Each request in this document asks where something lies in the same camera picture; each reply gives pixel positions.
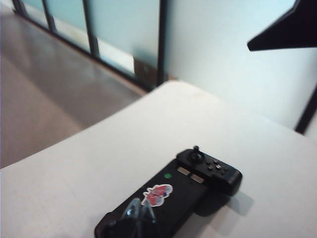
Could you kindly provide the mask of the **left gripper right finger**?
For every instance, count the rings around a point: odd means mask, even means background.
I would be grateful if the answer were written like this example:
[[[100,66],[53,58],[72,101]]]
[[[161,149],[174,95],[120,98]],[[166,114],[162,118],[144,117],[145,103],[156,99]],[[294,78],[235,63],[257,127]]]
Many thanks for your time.
[[[153,212],[150,202],[145,202],[142,208],[142,237],[143,238],[156,238],[157,220]]]

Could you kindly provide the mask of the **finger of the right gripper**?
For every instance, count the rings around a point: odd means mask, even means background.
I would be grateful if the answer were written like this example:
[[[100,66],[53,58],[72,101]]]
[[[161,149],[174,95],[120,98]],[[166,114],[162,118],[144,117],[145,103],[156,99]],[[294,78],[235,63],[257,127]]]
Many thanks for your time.
[[[317,46],[317,2],[297,0],[265,30],[252,38],[250,51],[315,48]]]

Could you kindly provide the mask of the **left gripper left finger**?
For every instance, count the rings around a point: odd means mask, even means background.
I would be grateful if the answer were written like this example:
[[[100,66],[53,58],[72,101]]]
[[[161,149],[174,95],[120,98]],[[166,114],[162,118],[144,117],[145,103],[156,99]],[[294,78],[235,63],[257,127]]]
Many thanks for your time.
[[[121,217],[123,238],[141,238],[143,236],[141,221],[142,205],[139,198],[133,198]]]

